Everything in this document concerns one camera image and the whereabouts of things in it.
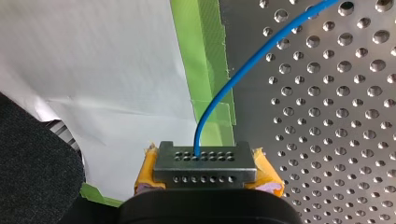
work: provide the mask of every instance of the perforated steel panel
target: perforated steel panel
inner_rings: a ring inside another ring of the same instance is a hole
[[[231,73],[318,1],[221,0]],[[340,1],[234,88],[236,141],[264,147],[305,223],[396,223],[396,6]]]

